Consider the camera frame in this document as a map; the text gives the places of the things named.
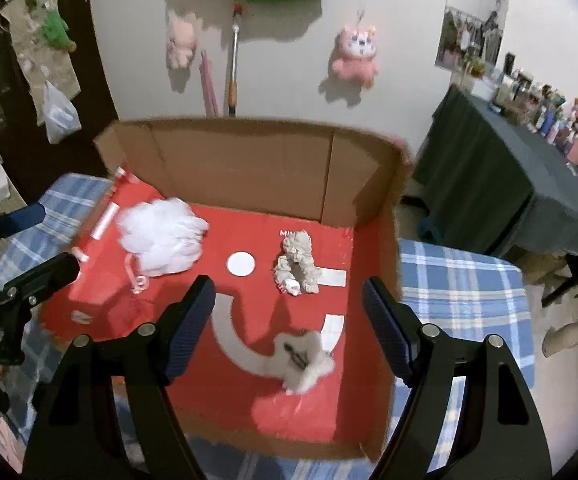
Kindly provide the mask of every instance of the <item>red surface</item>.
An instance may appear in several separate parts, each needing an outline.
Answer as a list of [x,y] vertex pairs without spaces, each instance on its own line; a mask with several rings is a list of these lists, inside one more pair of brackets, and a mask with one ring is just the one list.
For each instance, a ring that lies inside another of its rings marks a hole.
[[[156,198],[144,184],[136,186],[118,186],[112,200],[126,207]],[[207,274],[218,292],[234,297],[236,331],[262,354],[272,354],[272,339],[278,332],[320,330],[325,314],[343,314],[344,332],[333,352],[336,369],[308,394],[287,396],[279,380],[258,378],[237,368],[217,345],[210,322],[187,372],[168,388],[168,394],[175,408],[227,430],[258,430],[306,442],[364,442],[376,418],[386,416],[386,407],[373,402],[380,348],[360,304],[362,281],[379,272],[376,222],[351,230],[265,214],[192,208],[211,227],[203,241],[203,256],[191,270],[151,278],[146,291],[131,294],[124,271],[126,253],[117,243],[114,221],[100,241],[79,243],[90,259],[82,265],[80,278],[45,304],[45,326],[66,339],[82,332],[96,340],[112,338],[106,313],[118,301],[151,303],[157,318],[166,305],[182,298],[198,274]],[[280,254],[279,232],[300,229],[307,230],[313,240],[318,266],[348,271],[347,287],[321,286],[319,294],[297,298],[276,289],[272,269]],[[233,276],[227,270],[227,258],[236,251],[247,251],[256,259],[249,276]],[[71,322],[70,312],[75,308],[96,316],[94,322],[88,327]]]

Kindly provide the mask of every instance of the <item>pink plush toy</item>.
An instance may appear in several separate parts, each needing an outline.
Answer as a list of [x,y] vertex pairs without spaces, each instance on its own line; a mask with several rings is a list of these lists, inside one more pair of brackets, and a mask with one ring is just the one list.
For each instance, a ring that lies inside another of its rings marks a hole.
[[166,48],[169,68],[187,68],[194,56],[195,45],[194,26],[178,16],[171,16]]
[[338,59],[331,68],[345,81],[359,79],[365,88],[373,88],[373,77],[378,67],[373,62],[376,54],[375,28],[358,30],[345,27],[338,38]]

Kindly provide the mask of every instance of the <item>blue gripper pad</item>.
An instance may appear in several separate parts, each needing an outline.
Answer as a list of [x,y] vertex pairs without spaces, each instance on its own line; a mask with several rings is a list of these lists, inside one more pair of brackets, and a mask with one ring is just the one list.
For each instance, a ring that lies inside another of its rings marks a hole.
[[419,351],[420,321],[409,306],[396,303],[379,278],[364,282],[362,306],[391,371],[411,386],[411,365]]
[[169,305],[158,320],[162,342],[168,344],[164,373],[169,381],[186,371],[214,304],[213,281],[198,276],[182,301]]

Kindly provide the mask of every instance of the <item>white circle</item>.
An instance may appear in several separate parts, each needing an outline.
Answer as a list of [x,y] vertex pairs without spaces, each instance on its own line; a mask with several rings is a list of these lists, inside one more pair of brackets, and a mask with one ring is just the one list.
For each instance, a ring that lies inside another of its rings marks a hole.
[[255,258],[244,251],[233,253],[227,260],[227,269],[235,276],[248,276],[255,268]]

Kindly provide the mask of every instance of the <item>green plush toy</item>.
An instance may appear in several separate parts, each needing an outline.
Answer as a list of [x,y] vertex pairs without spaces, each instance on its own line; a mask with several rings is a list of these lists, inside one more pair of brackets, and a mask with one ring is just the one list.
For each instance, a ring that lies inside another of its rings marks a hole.
[[52,10],[47,14],[42,26],[42,33],[47,43],[57,50],[67,50],[68,52],[76,51],[76,42],[71,41],[67,35],[69,26],[60,17],[57,10]]

